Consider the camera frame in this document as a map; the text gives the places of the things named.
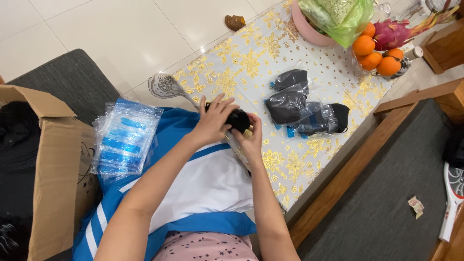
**person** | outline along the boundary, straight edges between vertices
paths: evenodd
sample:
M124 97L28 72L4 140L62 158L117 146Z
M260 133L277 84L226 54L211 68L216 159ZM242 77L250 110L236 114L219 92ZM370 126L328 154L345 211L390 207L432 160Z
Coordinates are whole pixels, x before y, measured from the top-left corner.
M156 162L127 193L108 223L95 261L144 259L151 217L174 179L199 148L222 140L226 131L232 127L225 122L230 113L239 106L232 104L234 98L221 101L223 97L223 93L218 95L211 102L208 112L205 112L206 98L203 96L200 102L200 120L195 128ZM254 214L263 260L299 261L261 157L261 119L252 113L248 113L248 117L253 135L244 138L235 129L232 133L238 140L252 172ZM159 189L152 189L152 184L157 184ZM190 247L189 243L194 242L194 239L195 242L203 239L203 242L195 247L192 243ZM207 231L170 232L154 258L155 261L194 259L257 260L248 237Z

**dragon fruit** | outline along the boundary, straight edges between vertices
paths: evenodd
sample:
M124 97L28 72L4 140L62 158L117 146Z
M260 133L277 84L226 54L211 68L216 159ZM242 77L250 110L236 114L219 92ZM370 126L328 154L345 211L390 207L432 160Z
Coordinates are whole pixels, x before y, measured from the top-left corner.
M433 13L427 19L423 20L420 24L411 29L406 28L406 26L409 25L409 21L406 19L401 22L392 21L391 19L387 19L383 22L377 22L374 24L374 39L376 40L375 50L387 51L402 47L412 41L413 37L416 35L429 30L436 24L447 22L451 15L458 9L459 6L456 6L448 11Z

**table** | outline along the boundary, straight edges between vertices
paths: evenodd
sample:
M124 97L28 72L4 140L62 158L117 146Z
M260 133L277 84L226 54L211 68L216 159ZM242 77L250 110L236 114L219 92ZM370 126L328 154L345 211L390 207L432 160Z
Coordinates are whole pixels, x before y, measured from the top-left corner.
M211 101L224 92L235 97L244 111L258 115L263 120L263 162L284 213L392 86L382 77L361 76L343 47L319 47L303 39L291 17L291 5L292 0L275 5L173 75L156 73L149 80L151 93L160 98L182 95L198 108L202 95ZM263 103L275 93L269 82L300 61L311 75L311 88L320 88L318 97L323 103L350 108L347 132L328 138L289 139L283 128L276 130L272 125ZM227 137L247 163L238 142L232 135Z

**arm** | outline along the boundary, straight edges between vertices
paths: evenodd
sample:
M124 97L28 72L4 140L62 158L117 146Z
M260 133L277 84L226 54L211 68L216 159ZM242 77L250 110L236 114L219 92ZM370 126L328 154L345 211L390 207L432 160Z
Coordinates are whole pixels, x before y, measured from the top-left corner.
M253 136L245 139L237 130L232 130L232 133L251 167L254 213L261 254L265 261L300 261L263 164L261 119L252 113L248 113L248 117L253 124Z
M153 213L171 187L177 174L201 147L224 138L231 126L227 117L238 108L233 98L219 101L218 95L205 112L205 96L200 103L200 121L132 187L112 216L95 255L95 261L142 261Z

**hand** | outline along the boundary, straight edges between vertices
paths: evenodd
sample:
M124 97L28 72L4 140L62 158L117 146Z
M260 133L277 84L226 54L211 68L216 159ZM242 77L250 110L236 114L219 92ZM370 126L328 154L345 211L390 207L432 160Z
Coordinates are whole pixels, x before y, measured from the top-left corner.
M240 131L232 129L233 136L237 139L242 147L243 154L245 155L248 163L263 164L263 157L261 156L261 146L263 142L263 131L261 130L261 119L253 113L247 113L250 118L253 129L253 136L245 138Z
M225 124L227 117L240 106L231 104L235 98L219 102L223 97L223 93L219 94L209 105L208 112L205 110L206 97L203 95L201 98L200 121L189 134L191 140L198 142L200 148L224 139L226 131L232 127L230 124Z

